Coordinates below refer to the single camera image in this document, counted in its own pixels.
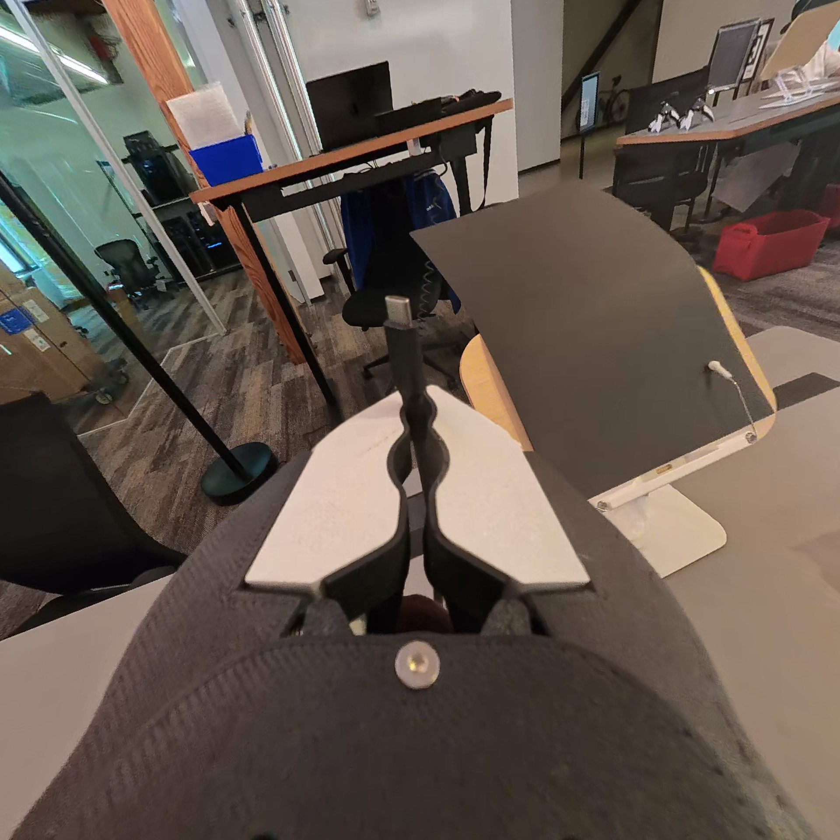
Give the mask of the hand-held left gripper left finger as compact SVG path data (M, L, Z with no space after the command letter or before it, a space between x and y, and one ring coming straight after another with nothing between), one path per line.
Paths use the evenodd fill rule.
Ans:
M336 602L353 621L403 593L412 470L403 399L354 415L310 453L245 574L248 588Z

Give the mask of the black square hub with cable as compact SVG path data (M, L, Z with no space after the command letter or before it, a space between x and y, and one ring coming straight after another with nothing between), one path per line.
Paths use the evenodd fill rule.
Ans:
M409 299L386 296L385 309L385 338L394 383L402 397L423 494L428 499L447 458L433 430L437 407L427 393L423 353Z

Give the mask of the person's left hand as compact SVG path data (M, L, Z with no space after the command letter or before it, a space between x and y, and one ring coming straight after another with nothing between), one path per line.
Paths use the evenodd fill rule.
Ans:
M397 634L453 634L451 616L444 605L425 595L404 595L395 623Z

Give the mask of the black pole stand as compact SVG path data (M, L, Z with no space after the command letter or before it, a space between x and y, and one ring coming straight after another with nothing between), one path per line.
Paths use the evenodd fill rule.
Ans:
M201 478L201 490L220 507L238 504L262 487L278 469L279 461L270 447L259 442L229 448L217 435L181 388L156 360L142 339L118 315L107 293L93 278L46 221L37 207L16 187L9 177L1 173L1 198L3 204L24 226L47 256L68 277L71 284L88 300L111 331L119 338L132 356L179 409L185 419L217 455Z

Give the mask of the wooden-edged black board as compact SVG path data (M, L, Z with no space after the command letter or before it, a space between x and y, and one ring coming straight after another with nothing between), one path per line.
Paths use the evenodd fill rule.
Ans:
M587 500L772 428L774 394L714 277L613 196L576 182L412 237L533 451Z

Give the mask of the blue office chair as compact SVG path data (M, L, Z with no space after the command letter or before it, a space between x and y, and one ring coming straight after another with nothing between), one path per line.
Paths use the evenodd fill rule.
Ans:
M431 170L347 193L341 198L341 212L350 265L356 271L366 268L374 246L394 248L414 243L419 247L413 232L458 216L447 187ZM423 254L436 269L424 251ZM461 302L440 277L441 300L449 301L454 314L458 314Z

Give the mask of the black mesh chair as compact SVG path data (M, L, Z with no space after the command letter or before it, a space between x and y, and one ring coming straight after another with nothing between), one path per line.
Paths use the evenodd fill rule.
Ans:
M134 308L147 309L151 299L174 299L156 267L156 258L145 260L133 239L116 239L97 246L93 252L108 264L114 278L112 285L125 292Z

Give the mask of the large cardboard box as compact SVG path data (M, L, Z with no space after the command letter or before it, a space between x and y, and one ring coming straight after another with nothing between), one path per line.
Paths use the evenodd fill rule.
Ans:
M35 287L1 268L1 404L41 393L53 403L82 395L114 402L129 377Z

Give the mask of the black equipment rack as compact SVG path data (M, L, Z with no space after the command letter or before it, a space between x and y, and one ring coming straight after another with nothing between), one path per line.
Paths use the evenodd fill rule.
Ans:
M241 264L219 225L210 225L190 195L197 190L192 171L175 144L161 144L149 131L124 136L130 165L141 192L164 231L197 280L218 277Z

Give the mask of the blue plastic box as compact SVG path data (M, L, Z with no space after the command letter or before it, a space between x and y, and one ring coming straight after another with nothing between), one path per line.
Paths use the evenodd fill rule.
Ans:
M264 171L257 141L251 133L190 150L189 155L209 186L235 182Z

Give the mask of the black monitor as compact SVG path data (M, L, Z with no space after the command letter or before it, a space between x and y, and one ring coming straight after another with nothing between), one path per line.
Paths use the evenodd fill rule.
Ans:
M374 138L377 116L393 110L387 60L310 80L306 89L323 153Z

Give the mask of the grey hanging paper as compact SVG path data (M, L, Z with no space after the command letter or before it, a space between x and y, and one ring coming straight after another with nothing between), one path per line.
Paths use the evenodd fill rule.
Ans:
M791 173L799 153L799 144L783 142L739 157L723 171L712 198L745 214L772 184Z

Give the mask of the bicycle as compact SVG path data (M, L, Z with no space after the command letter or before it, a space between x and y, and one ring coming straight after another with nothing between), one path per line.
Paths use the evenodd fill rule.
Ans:
M624 123L627 118L629 105L629 90L623 86L623 76L618 75L612 79L612 85L605 91L601 90L598 105L598 128L609 128L613 125ZM575 128L579 132L579 109L575 117Z

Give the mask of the long wooden desk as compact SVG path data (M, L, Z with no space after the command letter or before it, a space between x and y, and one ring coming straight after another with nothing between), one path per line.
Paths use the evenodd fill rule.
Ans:
M720 106L713 122L688 131L669 128L661 133L641 131L624 135L616 142L616 148L649 142L707 144L707 188L696 204L703 196L712 199L711 191L719 180L718 165L724 161L735 161L774 144L799 144L800 153L780 189L776 207L781 211L816 210L826 185L838 174L838 127L839 93L835 83L813 98L798 98L789 104L761 95L742 98Z

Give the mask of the wooden pillar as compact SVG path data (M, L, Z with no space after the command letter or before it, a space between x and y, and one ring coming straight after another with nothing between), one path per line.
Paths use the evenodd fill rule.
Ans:
M169 109L168 101L194 92L194 87L165 29L157 6L152 1L105 1L103 4L158 103L175 140L182 151L188 154L186 138ZM252 241L254 229L248 224L243 225L232 207L217 211L216 215L290 361L305 364L307 358L304 352L311 348L308 337L261 243L258 240Z

